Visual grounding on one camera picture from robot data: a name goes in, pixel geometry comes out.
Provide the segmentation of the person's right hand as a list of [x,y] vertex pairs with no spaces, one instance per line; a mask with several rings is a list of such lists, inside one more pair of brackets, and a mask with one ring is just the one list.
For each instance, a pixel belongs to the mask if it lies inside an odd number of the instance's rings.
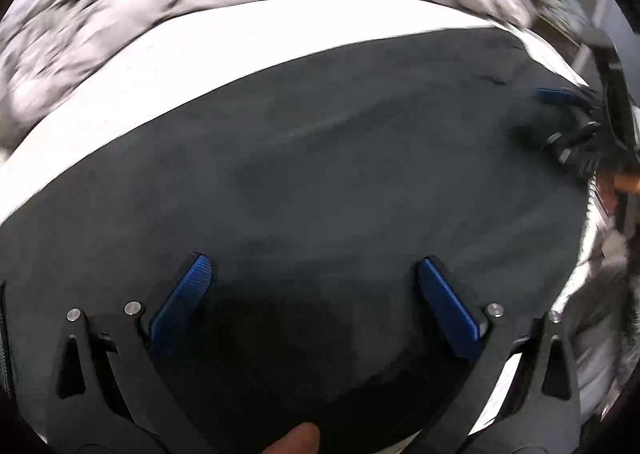
[[640,174],[616,172],[613,174],[613,184],[617,192],[634,195],[640,194]]

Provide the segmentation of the person's left hand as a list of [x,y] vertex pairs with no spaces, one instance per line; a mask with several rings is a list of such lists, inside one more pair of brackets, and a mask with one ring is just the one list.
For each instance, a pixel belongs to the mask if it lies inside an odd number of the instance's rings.
[[320,429],[311,422],[303,422],[269,445],[262,454],[317,454],[319,448]]

